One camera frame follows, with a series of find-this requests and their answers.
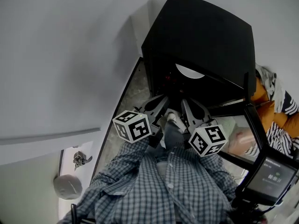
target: person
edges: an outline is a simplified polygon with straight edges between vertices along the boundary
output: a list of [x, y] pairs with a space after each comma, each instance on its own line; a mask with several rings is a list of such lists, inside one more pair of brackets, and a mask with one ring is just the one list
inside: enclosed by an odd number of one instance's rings
[[[83, 194], [77, 219], [104, 224], [233, 223], [229, 213], [236, 183], [221, 157], [201, 158], [193, 148], [184, 149], [173, 113], [167, 118], [164, 141], [166, 149], [159, 145], [155, 150], [148, 138], [125, 142]], [[72, 223], [72, 213], [59, 223]]]

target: gray floor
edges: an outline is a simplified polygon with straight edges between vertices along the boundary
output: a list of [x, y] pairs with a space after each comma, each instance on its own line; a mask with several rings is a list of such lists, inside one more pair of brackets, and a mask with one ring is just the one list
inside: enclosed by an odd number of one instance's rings
[[[144, 64], [141, 62], [137, 67], [133, 78], [128, 86], [128, 89], [123, 97], [120, 108], [117, 114], [123, 112], [124, 110], [133, 110], [134, 106], [141, 106], [141, 104], [149, 99], [150, 91], [148, 88], [148, 82], [145, 73]], [[114, 126], [108, 134], [106, 143], [104, 144], [103, 152], [101, 154], [97, 171], [103, 170], [104, 166], [109, 163], [118, 153], [123, 140], [117, 135]], [[244, 169], [236, 166], [224, 160], [224, 166], [228, 172], [233, 176], [236, 183], [242, 181], [242, 175]], [[269, 223], [272, 224], [292, 224], [294, 223], [294, 218], [299, 215], [299, 209], [295, 208], [297, 201], [299, 200], [299, 184], [293, 187], [284, 198], [284, 203], [280, 207], [276, 207], [267, 213], [267, 218]]]

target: display screen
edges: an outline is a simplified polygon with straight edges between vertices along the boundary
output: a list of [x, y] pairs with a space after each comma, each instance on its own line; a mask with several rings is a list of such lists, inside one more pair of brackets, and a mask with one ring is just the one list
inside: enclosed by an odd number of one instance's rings
[[247, 188], [272, 197], [280, 197], [295, 170], [266, 158]]

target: sleeve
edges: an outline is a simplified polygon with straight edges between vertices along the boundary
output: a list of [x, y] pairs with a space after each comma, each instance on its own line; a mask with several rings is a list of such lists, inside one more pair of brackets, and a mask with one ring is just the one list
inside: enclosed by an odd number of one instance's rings
[[215, 180], [217, 186], [223, 191], [229, 201], [235, 198], [237, 184], [230, 173], [224, 168], [222, 158], [218, 154], [199, 158], [201, 165]]
[[[115, 158], [109, 162], [102, 172], [91, 181], [91, 185], [83, 194], [77, 205], [77, 217], [86, 217], [94, 210], [95, 203], [101, 198], [101, 191], [108, 185], [114, 184], [132, 170], [139, 168], [141, 159], [148, 147], [149, 139], [142, 139], [134, 144], [125, 142]], [[58, 222], [71, 223], [71, 212]]]

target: plaid shirt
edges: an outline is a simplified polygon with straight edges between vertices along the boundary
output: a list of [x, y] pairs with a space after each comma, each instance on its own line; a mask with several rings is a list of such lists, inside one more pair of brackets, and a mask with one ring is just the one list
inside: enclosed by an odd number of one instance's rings
[[[125, 142], [99, 172], [77, 206], [78, 218], [96, 223], [175, 223], [174, 204], [182, 223], [231, 222], [228, 212], [236, 184], [214, 154], [200, 158], [193, 149], [167, 151], [166, 176], [146, 153], [149, 140]], [[71, 223], [68, 213], [60, 223]]]

